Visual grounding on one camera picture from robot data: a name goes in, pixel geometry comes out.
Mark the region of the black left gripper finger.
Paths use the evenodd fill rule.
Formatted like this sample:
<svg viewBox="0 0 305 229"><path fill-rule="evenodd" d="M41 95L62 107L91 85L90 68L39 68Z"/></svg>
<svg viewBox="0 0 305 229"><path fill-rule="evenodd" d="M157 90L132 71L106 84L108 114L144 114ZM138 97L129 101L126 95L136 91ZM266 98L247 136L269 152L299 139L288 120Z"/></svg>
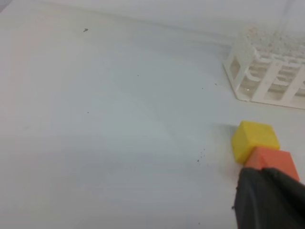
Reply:
<svg viewBox="0 0 305 229"><path fill-rule="evenodd" d="M276 168L243 168L233 209L239 229L303 229L305 186Z"/></svg>

